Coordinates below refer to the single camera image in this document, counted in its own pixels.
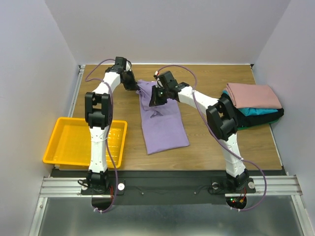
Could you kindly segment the purple t shirt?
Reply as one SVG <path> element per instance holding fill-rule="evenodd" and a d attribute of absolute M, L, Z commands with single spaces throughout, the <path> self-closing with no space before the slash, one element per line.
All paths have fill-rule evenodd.
<path fill-rule="evenodd" d="M 176 101 L 169 99 L 161 106 L 150 107 L 152 87 L 156 83 L 139 80 L 140 116 L 147 154 L 189 146 L 180 109 Z"/>

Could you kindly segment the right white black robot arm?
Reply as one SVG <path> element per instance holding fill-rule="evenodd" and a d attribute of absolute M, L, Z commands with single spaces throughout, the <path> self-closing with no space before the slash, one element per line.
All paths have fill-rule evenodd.
<path fill-rule="evenodd" d="M 185 82 L 178 83 L 170 71 L 156 71 L 154 78 L 156 85 L 152 86 L 149 106 L 164 105 L 172 99 L 196 108 L 209 132 L 222 147 L 227 188 L 232 192 L 244 188 L 249 173 L 237 144 L 237 118 L 232 103 L 225 97 L 217 99 L 202 94 Z"/>

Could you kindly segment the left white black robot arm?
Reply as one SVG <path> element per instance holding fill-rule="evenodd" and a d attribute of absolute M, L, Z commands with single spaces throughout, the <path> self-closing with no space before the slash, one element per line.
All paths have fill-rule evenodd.
<path fill-rule="evenodd" d="M 136 90 L 132 65 L 124 57 L 116 57 L 114 64 L 105 70 L 104 78 L 92 91 L 84 97 L 85 121 L 91 137 L 91 160 L 87 175 L 87 187 L 99 194 L 110 189 L 108 180 L 108 135 L 113 119 L 113 91 L 123 84 L 126 90 Z"/>

